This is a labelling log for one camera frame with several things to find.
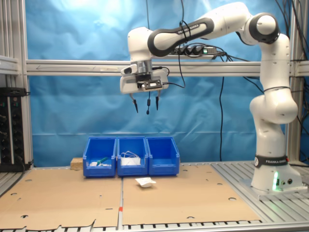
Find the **blue storage bin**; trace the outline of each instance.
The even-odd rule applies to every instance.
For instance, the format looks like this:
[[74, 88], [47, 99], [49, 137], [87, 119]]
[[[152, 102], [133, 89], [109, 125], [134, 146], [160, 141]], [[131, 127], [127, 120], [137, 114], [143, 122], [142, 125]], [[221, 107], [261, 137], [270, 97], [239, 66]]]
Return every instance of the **blue storage bin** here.
[[149, 175], [177, 175], [180, 156], [172, 137], [146, 138], [149, 153]]
[[[117, 173], [119, 176], [147, 175], [148, 174], [148, 149], [145, 137], [118, 137]], [[140, 165], [121, 165], [123, 152], [133, 152], [140, 157]]]
[[[116, 142], [116, 137], [89, 137], [83, 155], [84, 176], [115, 176]], [[89, 166], [89, 164], [91, 164], [92, 162], [97, 162], [105, 157], [107, 157], [108, 159], [104, 161], [103, 164], [109, 164], [111, 166]]]

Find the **green object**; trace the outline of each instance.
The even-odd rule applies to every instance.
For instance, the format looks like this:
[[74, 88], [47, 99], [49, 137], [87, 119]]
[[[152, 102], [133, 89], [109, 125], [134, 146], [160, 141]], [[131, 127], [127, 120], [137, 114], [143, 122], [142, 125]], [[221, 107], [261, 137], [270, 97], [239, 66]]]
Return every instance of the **green object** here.
[[100, 163], [103, 163], [104, 161], [106, 161], [108, 158], [107, 157], [104, 157], [103, 159], [100, 159], [98, 162], [97, 162], [97, 165], [99, 165]]
[[277, 190], [277, 179], [278, 179], [278, 172], [275, 172], [275, 174], [274, 174], [274, 181], [273, 181], [273, 185], [272, 185], [272, 190], [273, 191]]

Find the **cardboard floor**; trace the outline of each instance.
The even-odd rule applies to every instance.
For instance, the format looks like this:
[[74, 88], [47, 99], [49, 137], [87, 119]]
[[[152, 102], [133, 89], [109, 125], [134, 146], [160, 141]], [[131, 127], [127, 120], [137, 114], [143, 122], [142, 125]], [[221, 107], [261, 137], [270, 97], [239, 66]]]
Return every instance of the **cardboard floor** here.
[[209, 165], [183, 166], [150, 188], [124, 178], [123, 225], [259, 220]]
[[32, 170], [0, 198], [0, 230], [114, 227], [121, 178], [85, 179], [83, 171]]

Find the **blue backdrop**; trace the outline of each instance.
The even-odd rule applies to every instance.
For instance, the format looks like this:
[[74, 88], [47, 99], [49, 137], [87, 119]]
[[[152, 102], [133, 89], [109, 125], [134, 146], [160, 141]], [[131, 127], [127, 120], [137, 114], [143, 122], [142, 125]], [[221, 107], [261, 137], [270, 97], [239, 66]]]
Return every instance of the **blue backdrop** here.
[[[184, 0], [184, 20], [234, 0]], [[254, 15], [269, 12], [284, 33], [283, 17], [269, 0], [243, 1]], [[175, 28], [180, 0], [148, 0], [150, 29]], [[129, 60], [127, 34], [147, 26], [145, 0], [26, 0], [29, 59]], [[258, 46], [246, 46], [235, 33], [208, 41], [231, 55], [258, 61]], [[162, 92], [159, 111], [152, 95], [136, 94], [137, 114], [119, 90], [120, 77], [31, 76], [34, 164], [66, 166], [81, 157], [89, 136], [173, 136], [182, 162], [218, 161], [221, 77], [186, 77], [186, 88]], [[181, 84], [181, 78], [170, 81]], [[227, 77], [223, 160], [253, 160], [255, 129], [250, 101], [260, 92], [242, 77]]]

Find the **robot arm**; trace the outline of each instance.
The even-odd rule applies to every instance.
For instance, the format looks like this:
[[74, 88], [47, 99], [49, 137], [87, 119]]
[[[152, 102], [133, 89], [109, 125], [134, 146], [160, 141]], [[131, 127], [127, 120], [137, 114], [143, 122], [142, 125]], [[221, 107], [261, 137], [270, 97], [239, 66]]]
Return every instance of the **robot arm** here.
[[250, 104], [257, 135], [252, 187], [264, 192], [306, 189], [285, 156], [280, 124], [295, 119], [297, 104], [290, 91], [289, 39], [280, 34], [272, 15], [252, 16], [245, 4], [236, 2], [216, 8], [183, 27], [155, 31], [136, 28], [128, 34], [131, 65], [121, 71], [124, 76], [120, 90], [131, 95], [137, 109], [133, 93], [160, 92], [169, 86], [166, 70], [152, 68], [153, 56], [166, 56], [176, 46], [196, 38], [212, 39], [231, 32], [236, 32], [247, 45], [258, 44], [262, 51], [260, 81], [264, 95]]
[[130, 31], [131, 65], [121, 71], [124, 75], [120, 83], [121, 92], [132, 94], [168, 88], [167, 73], [164, 70], [153, 71], [153, 56], [164, 57], [176, 46], [196, 38], [208, 40], [231, 32], [236, 32], [248, 45], [259, 42], [271, 44], [280, 34], [272, 15], [262, 13], [252, 16], [242, 2], [218, 7], [183, 27], [155, 31], [142, 27]]

